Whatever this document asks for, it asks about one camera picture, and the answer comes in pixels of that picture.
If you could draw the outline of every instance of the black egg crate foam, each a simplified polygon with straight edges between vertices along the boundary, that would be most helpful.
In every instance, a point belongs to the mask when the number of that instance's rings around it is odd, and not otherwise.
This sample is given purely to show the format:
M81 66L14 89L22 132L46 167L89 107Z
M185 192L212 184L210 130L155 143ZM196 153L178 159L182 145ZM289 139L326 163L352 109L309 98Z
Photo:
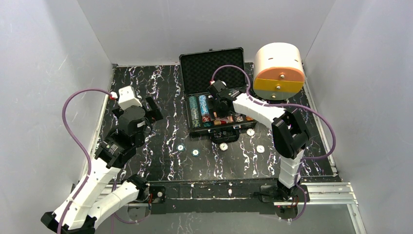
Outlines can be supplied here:
M246 116L242 115L243 121L236 122L235 116L232 115L233 122L221 125L214 125L215 116L213 113L212 103L207 91L212 75L217 68L223 65L235 65L244 70L244 50L239 48L207 51L195 54L186 54L179 57L181 63L182 78L184 81L184 99L187 108L189 133L192 136L199 136L212 133L220 133L222 131L230 131L232 129L252 128L257 123L256 120L246 120ZM222 80L230 89L245 89L246 81L244 74L238 69L226 67L217 72L215 80ZM212 119L212 126L205 127L202 123L201 108L198 97L205 95L208 102L208 110ZM196 96L198 114L200 116L201 127L193 128L191 118L191 108L189 106L189 97Z

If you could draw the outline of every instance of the gray floor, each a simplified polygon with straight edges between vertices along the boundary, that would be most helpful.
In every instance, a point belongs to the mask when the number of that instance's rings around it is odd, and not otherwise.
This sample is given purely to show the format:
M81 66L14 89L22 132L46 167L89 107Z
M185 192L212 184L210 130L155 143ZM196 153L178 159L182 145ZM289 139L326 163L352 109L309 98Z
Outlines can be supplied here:
M143 216L140 209L137 218ZM118 211L128 220L126 208ZM97 234L111 233L110 218ZM303 216L292 223L278 221L275 215L258 213L175 213L150 215L139 224L123 224L115 219L115 234L355 234L347 205L309 205Z

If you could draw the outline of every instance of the marble tabletop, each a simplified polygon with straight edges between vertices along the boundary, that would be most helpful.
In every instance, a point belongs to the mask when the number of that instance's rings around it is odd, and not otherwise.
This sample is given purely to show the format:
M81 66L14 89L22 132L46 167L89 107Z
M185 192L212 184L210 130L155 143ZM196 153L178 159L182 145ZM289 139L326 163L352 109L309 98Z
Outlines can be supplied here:
M245 71L252 77L253 64L247 63ZM254 128L254 136L250 137L241 131L239 140L229 143L225 152L213 144L208 136L189 136L179 65L116 67L111 91L118 91L128 85L136 89L139 99L152 96L164 119L154 124L145 145L136 150L137 155L121 170L118 179L133 174L140 174L149 181L278 177L280 155L274 149L270 130L260 123ZM309 106L303 89L288 102ZM98 143L117 124L111 112L114 107L115 102L108 100ZM325 154L313 115L304 110L301 113L313 135L304 156ZM183 144L186 150L179 152L176 149L178 144ZM264 153L257 152L258 145L264 146ZM198 157L192 156L193 149L200 151ZM308 160L301 172L303 176L332 174L328 160Z

